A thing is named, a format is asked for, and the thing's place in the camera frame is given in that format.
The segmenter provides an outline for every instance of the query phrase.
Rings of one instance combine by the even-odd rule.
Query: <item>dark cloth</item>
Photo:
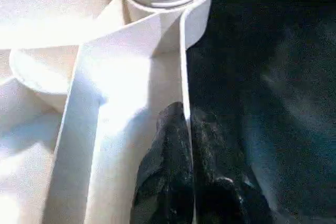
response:
[[[194,176],[188,128],[181,103],[159,114],[157,132],[142,160],[131,224],[191,224]]]
[[[336,7],[326,2],[213,0],[187,52],[191,105],[221,118],[221,141],[237,141],[279,223],[336,222]]]

